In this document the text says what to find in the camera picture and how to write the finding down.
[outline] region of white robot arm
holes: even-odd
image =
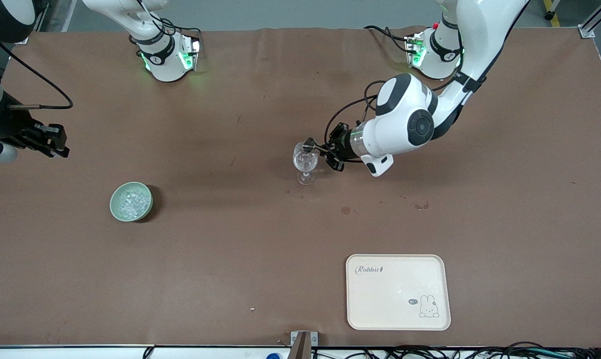
[[[431,79],[449,77],[459,65],[460,37],[458,36],[458,0],[436,0],[442,8],[440,22],[414,35],[407,54],[410,66]]]
[[[457,25],[464,54],[460,71],[437,96],[416,77],[389,79],[378,93],[376,117],[349,130],[339,124],[324,146],[317,148],[330,166],[360,158],[374,177],[393,163],[393,155],[410,152],[444,135],[462,107],[486,80],[506,37],[529,0],[457,0]],[[453,18],[449,11],[447,18]]]
[[[132,35],[146,68],[157,80],[176,81],[189,70],[195,70],[199,39],[166,27],[154,13],[164,8],[168,0],[84,0],[84,3]]]

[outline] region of green bowl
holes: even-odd
[[[121,196],[124,195],[128,191],[139,191],[144,195],[150,196],[150,204],[143,211],[140,211],[138,216],[134,216],[132,218],[126,218],[123,213],[121,213]],[[114,216],[114,218],[120,220],[121,222],[134,222],[140,219],[143,219],[145,216],[150,213],[150,209],[152,209],[152,192],[150,188],[141,182],[128,182],[123,186],[117,188],[116,191],[112,194],[110,198],[110,213]]]

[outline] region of glass base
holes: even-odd
[[[314,172],[296,172],[296,179],[303,186],[309,186],[316,181],[316,174]]]

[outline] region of metal bracket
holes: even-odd
[[[595,32],[593,32],[593,30],[585,32],[582,28],[581,23],[578,25],[578,31],[580,32],[581,38],[595,38]]]
[[[318,332],[310,332],[307,330],[296,330],[290,333],[290,345],[293,346],[300,332],[307,332],[311,339],[311,346],[318,346]]]

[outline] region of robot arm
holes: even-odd
[[[442,9],[442,19],[434,27],[414,34],[415,41],[408,45],[408,49],[414,53],[407,54],[407,62],[427,77],[445,79],[459,65],[458,0],[436,2]]]
[[[195,70],[200,41],[168,29],[154,11],[168,0],[84,0],[127,30],[141,49],[146,68],[159,81],[172,82]]]
[[[22,41],[32,32],[35,19],[32,0],[0,0],[0,42]],[[0,162],[13,161],[16,148],[29,148],[48,157],[68,157],[63,126],[43,125],[31,117],[29,107],[0,86]]]
[[[375,118],[351,130],[341,124],[332,132],[324,146],[329,151],[322,153],[328,162],[334,157],[336,162],[360,158],[378,177],[394,163],[393,155],[416,150],[444,135],[486,80],[528,1],[458,0],[464,55],[451,84],[437,96],[413,75],[389,79],[378,93]]]

